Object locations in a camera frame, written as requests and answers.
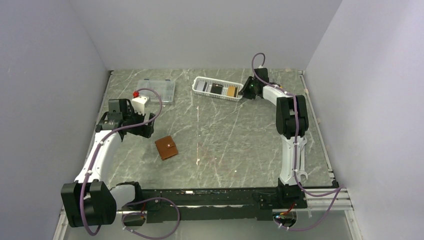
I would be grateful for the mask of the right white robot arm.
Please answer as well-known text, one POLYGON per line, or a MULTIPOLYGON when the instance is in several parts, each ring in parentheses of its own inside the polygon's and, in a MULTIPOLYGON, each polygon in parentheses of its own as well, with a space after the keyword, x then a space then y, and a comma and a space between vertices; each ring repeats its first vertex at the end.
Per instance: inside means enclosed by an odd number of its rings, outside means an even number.
POLYGON ((283 185, 295 186, 302 176, 308 178, 305 171, 305 137, 309 129, 306 99, 303 95, 294 95, 277 84, 261 81, 250 76, 241 91, 244 98, 261 97, 276 107, 275 126, 282 141, 282 166, 279 180, 283 185))

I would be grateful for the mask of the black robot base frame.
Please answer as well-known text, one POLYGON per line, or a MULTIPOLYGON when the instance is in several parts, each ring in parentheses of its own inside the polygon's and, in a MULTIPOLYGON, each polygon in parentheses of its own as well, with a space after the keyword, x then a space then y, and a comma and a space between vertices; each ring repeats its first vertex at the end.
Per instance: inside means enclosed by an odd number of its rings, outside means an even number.
POLYGON ((298 186, 142 189, 123 211, 146 214, 146 222, 256 219, 307 210, 309 195, 298 186))

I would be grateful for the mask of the white plastic basket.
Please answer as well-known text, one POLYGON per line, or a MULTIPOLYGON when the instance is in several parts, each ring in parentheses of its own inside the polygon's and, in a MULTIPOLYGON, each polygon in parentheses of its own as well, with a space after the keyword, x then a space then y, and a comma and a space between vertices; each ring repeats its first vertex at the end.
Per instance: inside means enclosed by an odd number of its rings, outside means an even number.
POLYGON ((243 97, 239 93, 243 86, 241 83, 197 76, 191 88, 197 95, 238 102, 243 97))

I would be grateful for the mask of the gold credit card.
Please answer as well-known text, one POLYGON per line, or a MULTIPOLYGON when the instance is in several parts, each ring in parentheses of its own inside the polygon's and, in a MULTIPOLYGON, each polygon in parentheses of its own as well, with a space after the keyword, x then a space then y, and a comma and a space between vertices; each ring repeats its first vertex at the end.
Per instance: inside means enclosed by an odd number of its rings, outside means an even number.
POLYGON ((229 86, 226 91, 227 97, 237 98, 238 97, 238 87, 237 86, 229 86))

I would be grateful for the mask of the white striped card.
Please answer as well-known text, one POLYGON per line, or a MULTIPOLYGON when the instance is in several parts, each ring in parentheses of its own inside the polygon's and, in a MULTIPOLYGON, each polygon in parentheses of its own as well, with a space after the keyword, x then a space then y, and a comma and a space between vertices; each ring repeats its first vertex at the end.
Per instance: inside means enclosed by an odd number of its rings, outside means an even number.
POLYGON ((195 90, 198 92, 206 92, 208 89, 208 83, 205 81, 198 81, 195 90))

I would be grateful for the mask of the brown leather card holder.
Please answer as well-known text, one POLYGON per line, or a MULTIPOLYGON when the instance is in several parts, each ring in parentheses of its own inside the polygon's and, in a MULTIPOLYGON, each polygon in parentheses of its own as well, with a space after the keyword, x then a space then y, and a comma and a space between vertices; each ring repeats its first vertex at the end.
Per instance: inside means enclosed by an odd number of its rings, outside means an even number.
POLYGON ((167 160, 179 153, 177 146, 170 135, 160 138, 154 143, 162 161, 167 160))

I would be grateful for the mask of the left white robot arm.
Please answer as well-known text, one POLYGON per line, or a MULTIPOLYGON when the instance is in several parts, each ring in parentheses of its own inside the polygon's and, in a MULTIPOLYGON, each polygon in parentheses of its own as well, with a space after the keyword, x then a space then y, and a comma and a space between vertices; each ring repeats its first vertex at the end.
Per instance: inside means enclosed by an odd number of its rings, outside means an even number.
POLYGON ((110 225, 116 211, 127 206, 139 209, 144 203, 137 181, 119 183, 109 189, 106 180, 114 155, 126 134, 150 138, 154 113, 146 114, 147 96, 108 101, 108 110, 95 126, 94 143, 82 170, 72 183, 61 189, 68 223, 73 228, 110 225))

